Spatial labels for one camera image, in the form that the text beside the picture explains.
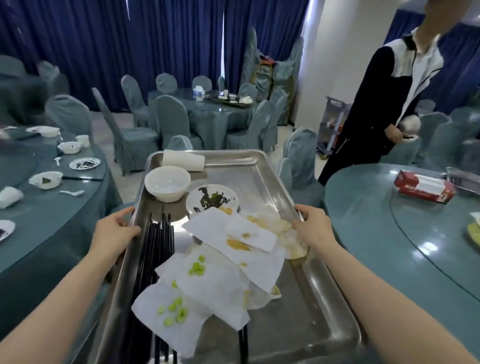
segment round dining table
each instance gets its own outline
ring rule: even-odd
[[[0,220],[15,223],[13,233],[0,242],[0,339],[18,325],[88,252],[96,222],[120,205],[105,155],[91,144],[73,155],[60,155],[57,144],[74,140],[61,132],[44,138],[23,128],[6,130],[0,140],[0,190],[6,185],[24,197],[0,209]],[[100,165],[84,171],[69,163],[95,157]],[[60,186],[41,190],[28,183],[33,174],[61,171]],[[83,191],[80,196],[59,191]]]
[[[43,107],[47,99],[47,82],[40,76],[0,73],[0,124],[27,124],[28,110]]]
[[[467,233],[480,196],[457,190],[446,204],[399,194],[400,170],[361,164],[335,173],[324,204],[335,233],[360,262],[447,328],[480,359],[480,249]]]
[[[215,97],[218,92],[209,91],[207,94]],[[225,149],[227,131],[247,129],[256,107],[256,103],[240,108],[208,99],[196,101],[191,88],[178,88],[171,94],[150,91],[148,93],[150,125],[147,127],[157,131],[159,135],[161,127],[156,119],[155,99],[161,95],[170,95],[182,102],[187,109],[190,130],[200,137],[205,150]]]

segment tissue box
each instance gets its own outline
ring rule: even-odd
[[[455,187],[440,178],[422,176],[414,172],[401,170],[394,185],[401,194],[409,194],[424,200],[446,204],[455,196]]]

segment person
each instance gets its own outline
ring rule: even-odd
[[[344,250],[324,211],[295,205],[304,222],[292,226],[318,254],[340,286],[377,351],[387,363],[479,364],[437,321]],[[123,217],[133,207],[97,223],[82,261],[0,343],[0,364],[61,364],[96,291],[139,227]]]
[[[305,221],[293,228],[326,264],[384,362],[479,364],[433,317],[341,247],[322,209],[295,208]]]
[[[420,93],[443,67],[437,46],[439,35],[449,32],[471,3],[472,0],[428,0],[425,19],[418,28],[375,52],[335,149],[318,178],[321,185],[325,186],[342,168],[378,163],[403,141],[399,124],[403,118],[414,115]]]
[[[0,364],[61,364],[106,274],[138,226],[128,207],[98,221],[87,255],[1,343]]]

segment hand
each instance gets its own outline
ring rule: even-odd
[[[295,220],[292,227],[301,239],[318,251],[328,244],[337,244],[333,234],[330,218],[321,208],[296,204],[295,208],[302,214],[305,222]]]
[[[128,223],[123,219],[134,210],[133,206],[127,207],[99,220],[88,255],[106,261],[110,268],[132,239],[142,231],[138,226],[127,226]]]
[[[403,133],[395,125],[390,124],[385,129],[385,134],[391,142],[398,144],[403,141]]]

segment floor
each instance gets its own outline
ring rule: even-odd
[[[114,113],[115,120],[120,128],[133,127],[133,116],[130,113]],[[93,116],[93,138],[95,143],[103,150],[107,157],[108,165],[112,171],[113,179],[120,192],[120,196],[124,203],[133,201],[136,196],[140,183],[142,182],[143,172],[136,172],[129,175],[122,176],[121,168],[118,163],[114,161],[113,157],[113,134],[107,126],[105,119],[101,112],[92,112]],[[278,128],[278,144],[275,146],[275,151],[268,153],[270,164],[276,167],[282,158],[283,145],[288,137],[292,134],[293,127],[280,126]],[[315,177],[318,178],[324,165],[324,160],[321,160],[316,155],[315,161]]]

